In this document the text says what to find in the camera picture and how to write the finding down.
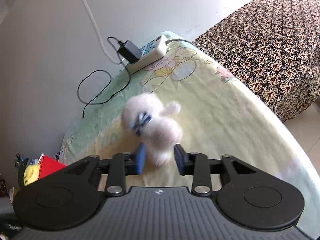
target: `white cable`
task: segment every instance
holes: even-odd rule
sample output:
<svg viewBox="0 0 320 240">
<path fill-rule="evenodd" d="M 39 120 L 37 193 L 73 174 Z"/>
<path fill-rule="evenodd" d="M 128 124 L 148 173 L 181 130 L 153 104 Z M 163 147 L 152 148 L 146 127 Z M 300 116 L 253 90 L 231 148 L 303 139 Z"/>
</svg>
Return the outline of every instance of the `white cable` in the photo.
<svg viewBox="0 0 320 240">
<path fill-rule="evenodd" d="M 92 12 L 91 12 L 91 10 L 90 10 L 89 4 L 87 3 L 87 0 L 82 0 L 82 3 L 83 3 L 83 5 L 84 5 L 84 7 L 85 7 L 85 9 L 86 9 L 86 11 L 87 11 L 87 14 L 88 14 L 90 20 L 91 20 L 92 26 L 93 26 L 93 28 L 94 28 L 94 30 L 95 30 L 95 33 L 96 33 L 97 38 L 98 38 L 98 40 L 99 40 L 100 47 L 101 47 L 104 55 L 106 55 L 106 57 L 107 57 L 112 63 L 117 64 L 117 65 L 120 65 L 121 62 L 116 62 L 115 60 L 113 60 L 112 57 L 110 56 L 110 54 L 107 52 L 107 50 L 106 50 L 106 48 L 105 48 L 105 46 L 104 46 L 104 44 L 103 44 L 103 40 L 102 40 L 100 31 L 99 31 L 98 25 L 97 25 L 97 23 L 96 23 L 96 21 L 95 21 L 95 19 L 94 19 L 94 17 L 93 17 L 93 14 L 92 14 Z"/>
</svg>

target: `plush toy arm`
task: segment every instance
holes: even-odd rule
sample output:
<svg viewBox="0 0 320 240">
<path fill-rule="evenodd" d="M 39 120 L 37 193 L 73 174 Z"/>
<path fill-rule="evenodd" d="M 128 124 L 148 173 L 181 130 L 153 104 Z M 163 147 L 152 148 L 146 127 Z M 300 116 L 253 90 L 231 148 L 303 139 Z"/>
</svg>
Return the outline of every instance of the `plush toy arm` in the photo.
<svg viewBox="0 0 320 240">
<path fill-rule="evenodd" d="M 169 102 L 165 108 L 160 112 L 160 116 L 168 116 L 170 114 L 180 113 L 181 105 L 178 102 Z"/>
</svg>

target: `wall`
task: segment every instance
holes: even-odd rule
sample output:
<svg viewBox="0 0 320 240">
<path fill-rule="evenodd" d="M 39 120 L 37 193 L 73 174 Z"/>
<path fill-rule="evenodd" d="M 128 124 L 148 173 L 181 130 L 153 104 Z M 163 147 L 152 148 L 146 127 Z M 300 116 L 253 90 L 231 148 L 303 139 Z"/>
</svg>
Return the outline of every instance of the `wall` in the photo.
<svg viewBox="0 0 320 240">
<path fill-rule="evenodd" d="M 140 46 L 165 30 L 193 40 L 250 0 L 87 1 L 103 37 Z M 0 173 L 17 185 L 15 155 L 57 153 L 83 107 L 79 81 L 100 68 L 115 75 L 119 67 L 101 52 L 81 0 L 16 0 L 0 27 L 0 66 Z M 108 82 L 103 78 L 87 83 L 84 98 Z"/>
</svg>

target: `floor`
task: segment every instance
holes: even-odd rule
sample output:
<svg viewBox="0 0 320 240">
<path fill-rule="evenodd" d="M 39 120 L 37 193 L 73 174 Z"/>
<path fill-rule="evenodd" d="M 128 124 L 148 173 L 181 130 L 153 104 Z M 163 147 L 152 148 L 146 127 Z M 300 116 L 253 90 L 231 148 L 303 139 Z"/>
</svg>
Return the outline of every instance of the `floor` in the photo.
<svg viewBox="0 0 320 240">
<path fill-rule="evenodd" d="M 294 119 L 284 125 L 304 149 L 320 175 L 320 109 L 312 104 Z"/>
</svg>

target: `pink plush toy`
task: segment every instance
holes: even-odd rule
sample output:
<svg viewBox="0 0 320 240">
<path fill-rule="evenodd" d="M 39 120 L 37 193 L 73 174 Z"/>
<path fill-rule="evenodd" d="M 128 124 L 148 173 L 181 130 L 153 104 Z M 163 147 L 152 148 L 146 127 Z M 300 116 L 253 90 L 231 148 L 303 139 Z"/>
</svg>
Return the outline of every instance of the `pink plush toy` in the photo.
<svg viewBox="0 0 320 240">
<path fill-rule="evenodd" d="M 178 114 L 181 106 L 170 102 L 165 107 L 154 93 L 131 97 L 122 111 L 123 126 L 140 137 L 147 146 L 147 158 L 155 165 L 166 164 L 171 150 L 182 138 L 182 129 L 170 114 Z"/>
</svg>

